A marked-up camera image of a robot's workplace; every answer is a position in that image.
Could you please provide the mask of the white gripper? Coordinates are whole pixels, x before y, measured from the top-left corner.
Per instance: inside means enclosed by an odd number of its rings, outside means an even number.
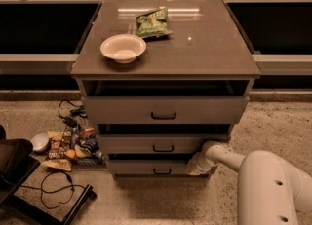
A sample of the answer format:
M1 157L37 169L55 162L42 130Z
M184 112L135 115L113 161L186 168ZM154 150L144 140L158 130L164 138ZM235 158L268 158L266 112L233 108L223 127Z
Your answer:
M202 152L193 155L186 166L186 173L191 176L198 176L207 173L216 162L209 160Z

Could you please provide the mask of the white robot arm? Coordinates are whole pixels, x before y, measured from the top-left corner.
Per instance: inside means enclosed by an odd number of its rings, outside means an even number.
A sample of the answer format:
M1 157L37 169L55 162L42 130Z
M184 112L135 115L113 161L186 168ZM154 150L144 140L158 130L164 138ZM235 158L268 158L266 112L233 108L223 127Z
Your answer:
M238 225L298 225L297 215L312 210L312 176L272 152L242 155L227 143L208 141L186 173L202 175L219 164L238 173Z

